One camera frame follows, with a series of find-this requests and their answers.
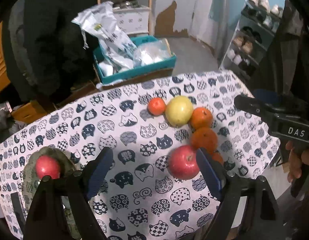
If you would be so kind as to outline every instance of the shoe rack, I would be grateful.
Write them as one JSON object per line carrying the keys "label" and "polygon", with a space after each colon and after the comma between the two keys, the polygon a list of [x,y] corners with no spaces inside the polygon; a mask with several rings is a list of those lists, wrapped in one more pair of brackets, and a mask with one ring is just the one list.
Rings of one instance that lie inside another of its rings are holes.
{"label": "shoe rack", "polygon": [[270,10],[268,1],[261,3],[261,0],[245,0],[219,68],[232,70],[244,83],[247,83],[254,71],[259,68],[259,63],[275,36],[283,11],[282,8],[279,9]]}

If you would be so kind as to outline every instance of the finger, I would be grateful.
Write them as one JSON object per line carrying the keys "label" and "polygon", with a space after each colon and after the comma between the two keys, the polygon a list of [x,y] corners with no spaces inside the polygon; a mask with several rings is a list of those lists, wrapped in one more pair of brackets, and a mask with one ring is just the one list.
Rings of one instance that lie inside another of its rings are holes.
{"label": "finger", "polygon": [[292,141],[288,141],[286,144],[286,150],[291,151],[293,148],[293,142]]}
{"label": "finger", "polygon": [[288,173],[288,182],[289,183],[291,183],[294,179],[295,179],[295,177],[293,176],[293,174],[289,171],[289,173]]}
{"label": "finger", "polygon": [[293,150],[291,150],[289,155],[289,168],[292,175],[297,179],[301,177],[301,165],[301,159]]}
{"label": "finger", "polygon": [[309,149],[303,151],[301,159],[304,164],[309,165]]}

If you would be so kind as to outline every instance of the red apple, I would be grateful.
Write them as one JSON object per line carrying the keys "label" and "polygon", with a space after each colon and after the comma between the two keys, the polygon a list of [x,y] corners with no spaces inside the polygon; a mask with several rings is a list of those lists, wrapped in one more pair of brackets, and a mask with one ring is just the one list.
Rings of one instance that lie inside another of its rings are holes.
{"label": "red apple", "polygon": [[60,177],[60,165],[54,158],[42,155],[36,162],[36,172],[39,179],[42,179],[45,175],[49,175],[52,179],[58,179]]}
{"label": "red apple", "polygon": [[168,160],[170,174],[178,179],[194,178],[200,171],[195,157],[196,150],[190,145],[175,149]]}

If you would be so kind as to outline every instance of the cat print tablecloth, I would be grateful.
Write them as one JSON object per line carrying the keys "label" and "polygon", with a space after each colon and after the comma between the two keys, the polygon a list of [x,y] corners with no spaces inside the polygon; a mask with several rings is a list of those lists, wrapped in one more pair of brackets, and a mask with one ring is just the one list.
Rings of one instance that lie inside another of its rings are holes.
{"label": "cat print tablecloth", "polygon": [[43,146],[70,152],[80,168],[103,147],[113,149],[111,169],[90,201],[109,240],[174,240],[209,223],[219,202],[201,174],[183,181],[167,171],[169,153],[189,142],[190,127],[170,127],[147,103],[185,95],[208,108],[224,168],[256,178],[280,141],[260,118],[234,107],[240,93],[252,96],[231,71],[182,74],[86,96],[30,124],[0,144],[0,201],[12,233],[22,237],[10,194],[21,192],[24,166]]}

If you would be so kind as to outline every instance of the orange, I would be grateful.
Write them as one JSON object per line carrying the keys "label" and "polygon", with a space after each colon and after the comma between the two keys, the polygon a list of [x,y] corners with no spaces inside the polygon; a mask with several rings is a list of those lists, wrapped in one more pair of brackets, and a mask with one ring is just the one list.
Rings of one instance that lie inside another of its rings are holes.
{"label": "orange", "polygon": [[190,119],[191,126],[197,130],[200,127],[211,127],[213,121],[212,113],[204,108],[197,107],[193,112]]}
{"label": "orange", "polygon": [[219,152],[213,152],[211,156],[213,160],[218,161],[223,166],[224,161]]}
{"label": "orange", "polygon": [[148,103],[148,110],[153,115],[161,115],[166,110],[166,103],[162,98],[153,98]]}
{"label": "orange", "polygon": [[201,127],[192,134],[190,143],[195,149],[203,147],[212,154],[217,148],[218,137],[212,129]]}

